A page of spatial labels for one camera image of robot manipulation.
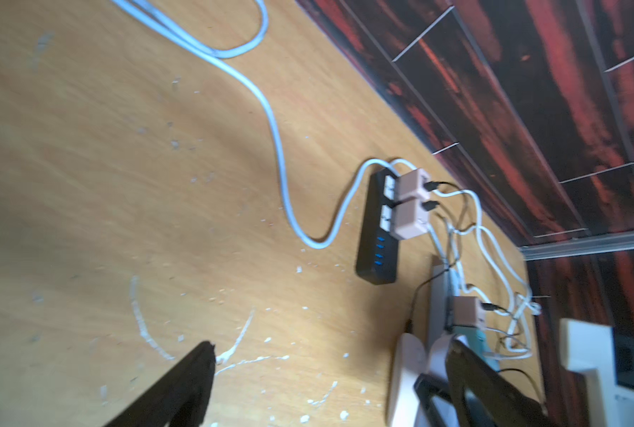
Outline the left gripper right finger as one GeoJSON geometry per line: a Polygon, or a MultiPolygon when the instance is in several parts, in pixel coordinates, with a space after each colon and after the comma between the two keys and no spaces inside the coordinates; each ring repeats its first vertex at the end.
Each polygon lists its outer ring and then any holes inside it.
{"type": "Polygon", "coordinates": [[[429,425],[549,425],[538,401],[522,394],[458,340],[449,347],[446,369],[448,382],[425,372],[414,386],[429,425]]]}

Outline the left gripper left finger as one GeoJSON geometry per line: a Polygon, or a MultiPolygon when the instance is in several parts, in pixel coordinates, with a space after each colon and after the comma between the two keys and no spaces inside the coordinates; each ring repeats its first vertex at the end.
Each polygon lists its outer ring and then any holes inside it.
{"type": "Polygon", "coordinates": [[[204,341],[189,352],[109,426],[201,426],[215,379],[215,346],[204,341]]]}

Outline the white mouse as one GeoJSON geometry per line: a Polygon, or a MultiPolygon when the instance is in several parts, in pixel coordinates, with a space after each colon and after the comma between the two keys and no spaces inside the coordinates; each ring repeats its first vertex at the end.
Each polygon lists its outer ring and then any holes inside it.
{"type": "Polygon", "coordinates": [[[427,355],[419,338],[404,333],[398,339],[393,357],[390,391],[386,408],[386,425],[414,426],[419,409],[415,383],[425,373],[427,355]]]}

